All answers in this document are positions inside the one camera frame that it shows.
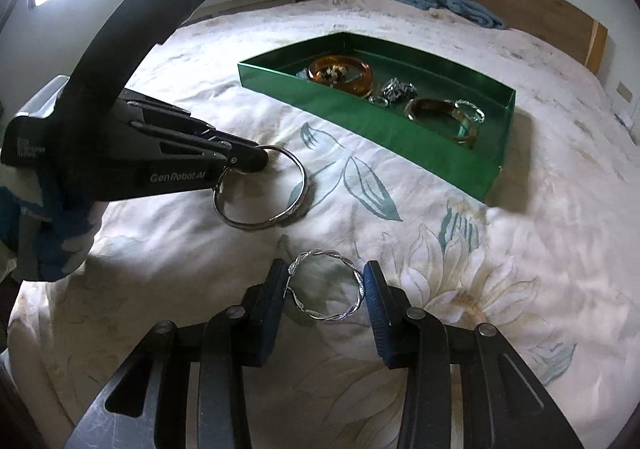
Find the gloved left hand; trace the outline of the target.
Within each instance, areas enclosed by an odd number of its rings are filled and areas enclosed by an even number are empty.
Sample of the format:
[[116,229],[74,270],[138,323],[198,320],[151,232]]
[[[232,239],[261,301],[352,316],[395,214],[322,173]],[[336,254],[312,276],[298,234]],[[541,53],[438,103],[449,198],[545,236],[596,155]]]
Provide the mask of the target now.
[[87,258],[106,202],[65,204],[31,169],[1,167],[1,278],[54,282]]

